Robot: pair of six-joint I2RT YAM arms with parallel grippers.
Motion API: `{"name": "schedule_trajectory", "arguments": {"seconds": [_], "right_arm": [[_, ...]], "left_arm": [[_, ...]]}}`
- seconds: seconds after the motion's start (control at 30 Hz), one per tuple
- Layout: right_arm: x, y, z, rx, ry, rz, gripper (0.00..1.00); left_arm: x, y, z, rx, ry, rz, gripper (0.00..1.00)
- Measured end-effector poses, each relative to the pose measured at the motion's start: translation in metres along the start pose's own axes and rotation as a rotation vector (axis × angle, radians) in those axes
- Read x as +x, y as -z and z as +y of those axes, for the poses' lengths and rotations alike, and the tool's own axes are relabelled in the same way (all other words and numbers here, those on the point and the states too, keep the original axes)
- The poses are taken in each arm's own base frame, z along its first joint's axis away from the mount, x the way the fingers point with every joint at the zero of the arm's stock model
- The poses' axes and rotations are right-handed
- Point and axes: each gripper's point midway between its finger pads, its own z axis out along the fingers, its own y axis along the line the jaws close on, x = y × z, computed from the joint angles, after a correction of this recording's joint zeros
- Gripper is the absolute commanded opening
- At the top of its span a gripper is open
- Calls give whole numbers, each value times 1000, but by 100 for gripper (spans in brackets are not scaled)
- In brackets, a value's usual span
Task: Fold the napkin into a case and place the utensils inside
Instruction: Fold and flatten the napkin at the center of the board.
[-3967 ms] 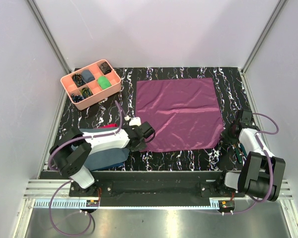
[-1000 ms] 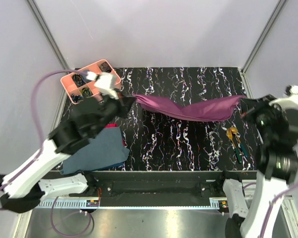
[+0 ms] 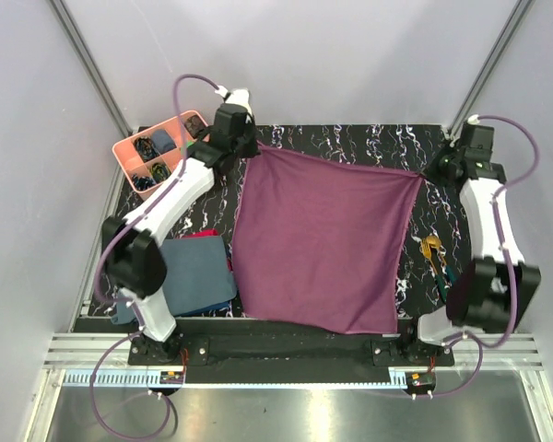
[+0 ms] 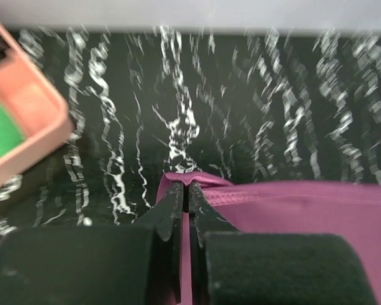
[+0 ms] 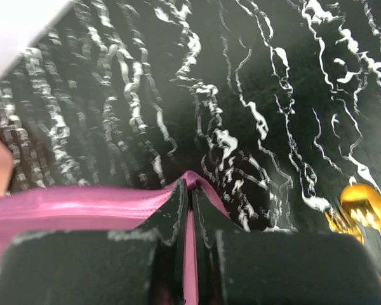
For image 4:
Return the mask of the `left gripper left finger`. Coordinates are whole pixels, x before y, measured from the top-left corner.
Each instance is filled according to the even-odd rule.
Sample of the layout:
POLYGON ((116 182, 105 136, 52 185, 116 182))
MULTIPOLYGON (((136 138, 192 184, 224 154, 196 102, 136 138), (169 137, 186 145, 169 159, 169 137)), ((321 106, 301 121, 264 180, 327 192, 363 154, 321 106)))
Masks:
POLYGON ((18 229, 0 242, 0 304, 178 304, 184 185, 135 223, 18 229))

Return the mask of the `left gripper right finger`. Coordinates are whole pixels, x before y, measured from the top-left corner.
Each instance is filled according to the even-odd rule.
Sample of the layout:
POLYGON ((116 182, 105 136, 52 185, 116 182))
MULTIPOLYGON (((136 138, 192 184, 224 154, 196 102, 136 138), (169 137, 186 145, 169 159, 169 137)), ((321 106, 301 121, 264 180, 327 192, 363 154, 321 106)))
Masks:
POLYGON ((354 249, 334 234, 244 233, 189 188, 193 304, 375 304, 354 249))

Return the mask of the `purple satin napkin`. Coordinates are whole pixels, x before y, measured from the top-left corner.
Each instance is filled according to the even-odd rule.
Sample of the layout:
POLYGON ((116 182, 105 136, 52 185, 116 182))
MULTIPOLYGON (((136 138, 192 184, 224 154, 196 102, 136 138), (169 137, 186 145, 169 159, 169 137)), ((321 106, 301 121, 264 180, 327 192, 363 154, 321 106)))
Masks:
POLYGON ((166 173, 156 199, 173 182, 198 182, 210 205, 251 233, 333 233, 356 250, 381 304, 381 186, 280 181, 235 185, 205 173, 166 173))

